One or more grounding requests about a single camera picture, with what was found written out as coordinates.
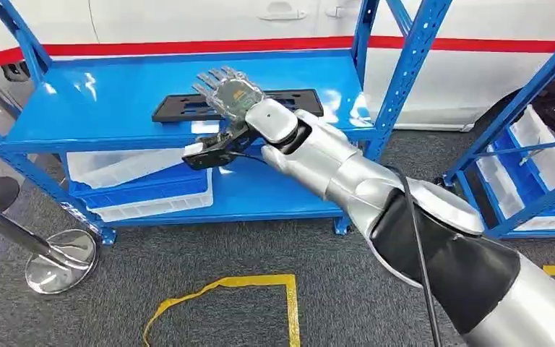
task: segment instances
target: black cable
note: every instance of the black cable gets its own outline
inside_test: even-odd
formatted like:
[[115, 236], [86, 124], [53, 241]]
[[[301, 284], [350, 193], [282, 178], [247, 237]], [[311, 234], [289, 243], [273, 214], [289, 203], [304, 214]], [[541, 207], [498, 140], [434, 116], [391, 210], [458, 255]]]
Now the black cable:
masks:
[[420, 270], [422, 272], [422, 289], [424, 291], [424, 300], [426, 301], [426, 311], [429, 313], [429, 322], [431, 323], [431, 334], [433, 335], [433, 342], [435, 346], [442, 345], [442, 339], [439, 337], [439, 326], [437, 324], [437, 316], [435, 315], [435, 306], [433, 306], [433, 296], [431, 295], [431, 284], [429, 283], [429, 273], [426, 271], [426, 261], [424, 259], [424, 252], [422, 251], [422, 241], [420, 239], [420, 233], [418, 232], [418, 222], [416, 221], [416, 212], [413, 206], [413, 198], [411, 196], [410, 186], [408, 184], [408, 179], [405, 177], [403, 172], [394, 166], [386, 166], [392, 172], [394, 172], [401, 180], [403, 185], [403, 192], [405, 193], [405, 200], [408, 204], [408, 209], [411, 213], [413, 233], [416, 237], [416, 243], [418, 244], [418, 264], [420, 265]]
[[248, 159], [252, 159], [252, 160], [259, 161], [259, 162], [261, 162], [261, 163], [263, 163], [263, 164], [267, 164], [267, 162], [265, 162], [265, 161], [262, 160], [261, 158], [255, 157], [255, 156], [250, 155], [250, 154], [245, 154], [245, 153], [240, 153], [240, 152], [232, 152], [232, 151], [230, 151], [230, 150], [227, 150], [227, 151], [226, 151], [226, 154], [228, 154], [228, 155], [234, 155], [234, 156], [236, 156], [236, 157], [248, 158]]

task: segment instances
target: black arm cover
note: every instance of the black arm cover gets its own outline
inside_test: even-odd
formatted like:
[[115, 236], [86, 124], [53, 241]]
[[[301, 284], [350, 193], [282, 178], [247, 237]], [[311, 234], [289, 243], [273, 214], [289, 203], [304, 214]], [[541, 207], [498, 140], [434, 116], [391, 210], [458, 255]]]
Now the black arm cover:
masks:
[[[520, 271], [512, 249], [460, 234], [415, 207], [433, 296], [462, 335], [501, 301]], [[370, 236], [378, 253], [397, 271], [421, 282], [418, 251], [405, 197], [397, 195]]]

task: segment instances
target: shelf foot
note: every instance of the shelf foot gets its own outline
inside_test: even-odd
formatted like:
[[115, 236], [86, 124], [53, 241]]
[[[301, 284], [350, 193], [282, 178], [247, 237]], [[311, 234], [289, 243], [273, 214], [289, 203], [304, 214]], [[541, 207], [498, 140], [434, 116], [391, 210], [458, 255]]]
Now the shelf foot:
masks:
[[116, 242], [116, 229], [112, 228], [101, 228], [99, 236], [101, 237], [101, 244], [104, 246], [111, 246], [114, 242]]
[[348, 227], [350, 225], [350, 218], [348, 217], [337, 217], [333, 220], [333, 229], [337, 235], [346, 235], [348, 233]]

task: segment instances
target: blue shelf board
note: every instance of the blue shelf board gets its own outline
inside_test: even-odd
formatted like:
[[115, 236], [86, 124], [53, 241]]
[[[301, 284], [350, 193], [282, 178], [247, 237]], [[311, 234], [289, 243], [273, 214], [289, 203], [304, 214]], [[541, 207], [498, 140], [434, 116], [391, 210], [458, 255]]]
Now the blue shelf board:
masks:
[[343, 215], [294, 179], [245, 158], [213, 170], [212, 206], [107, 223], [107, 226], [148, 226], [244, 220], [328, 218]]
[[555, 229], [514, 230], [500, 236], [501, 239], [555, 239]]
[[55, 61], [2, 149], [26, 153], [183, 147], [218, 121], [152, 122], [167, 95], [192, 94], [196, 75], [230, 66], [263, 90], [315, 89], [323, 119], [351, 140], [375, 130], [350, 51], [218, 53]]

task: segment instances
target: blue crate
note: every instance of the blue crate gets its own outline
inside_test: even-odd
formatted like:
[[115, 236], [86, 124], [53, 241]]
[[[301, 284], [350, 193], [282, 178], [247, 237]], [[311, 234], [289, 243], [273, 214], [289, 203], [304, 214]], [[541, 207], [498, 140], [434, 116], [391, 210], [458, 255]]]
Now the blue crate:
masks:
[[71, 182], [69, 193], [88, 208], [100, 208], [206, 192], [207, 171], [195, 171], [182, 163], [115, 187], [92, 189]]
[[[505, 129], [494, 140], [492, 146], [495, 150], [520, 148], [520, 144], [509, 128]], [[503, 153], [497, 156], [514, 182], [518, 195], [525, 205], [550, 192], [550, 189], [543, 183], [539, 169], [532, 158], [528, 158], [523, 165], [520, 165], [527, 154], [527, 152], [516, 152]], [[555, 216], [555, 206], [546, 208], [539, 216]]]

